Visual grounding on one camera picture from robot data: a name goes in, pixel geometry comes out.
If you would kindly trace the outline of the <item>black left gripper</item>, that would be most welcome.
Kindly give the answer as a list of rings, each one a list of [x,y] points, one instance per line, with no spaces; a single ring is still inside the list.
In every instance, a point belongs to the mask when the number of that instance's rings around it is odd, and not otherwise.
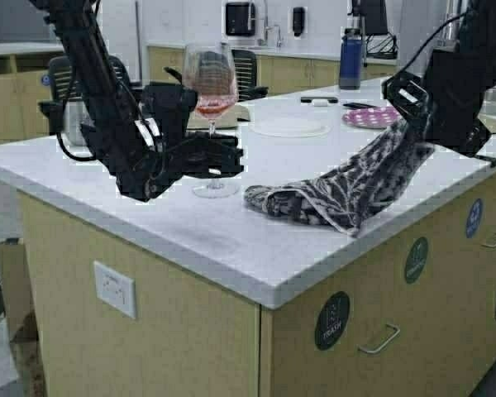
[[[141,202],[159,197],[183,176],[232,178],[244,171],[236,160],[189,161],[194,153],[240,159],[244,151],[236,136],[193,134],[157,152],[144,146],[115,147],[115,178],[121,195]]]

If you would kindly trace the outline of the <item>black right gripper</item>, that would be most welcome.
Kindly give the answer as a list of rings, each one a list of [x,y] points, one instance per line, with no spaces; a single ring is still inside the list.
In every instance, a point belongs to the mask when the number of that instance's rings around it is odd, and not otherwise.
[[[423,79],[399,70],[382,83],[382,94],[407,124],[428,124],[432,96]]]

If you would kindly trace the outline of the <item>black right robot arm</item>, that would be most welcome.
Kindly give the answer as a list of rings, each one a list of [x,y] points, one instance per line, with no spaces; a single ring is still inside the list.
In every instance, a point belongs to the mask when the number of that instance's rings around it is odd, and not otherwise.
[[[460,23],[455,44],[435,48],[422,77],[404,65],[382,92],[402,117],[389,128],[397,147],[437,145],[475,157],[491,137],[479,113],[496,85],[496,1],[470,1],[451,20]]]

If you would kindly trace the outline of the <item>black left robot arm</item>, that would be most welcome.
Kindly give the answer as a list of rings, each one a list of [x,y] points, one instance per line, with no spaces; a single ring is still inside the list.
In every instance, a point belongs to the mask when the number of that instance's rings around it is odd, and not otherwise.
[[[231,178],[243,150],[234,136],[190,133],[198,91],[152,82],[137,96],[116,74],[91,1],[34,1],[54,27],[79,84],[91,123],[81,132],[87,148],[115,178],[119,193],[147,202],[184,176]]]

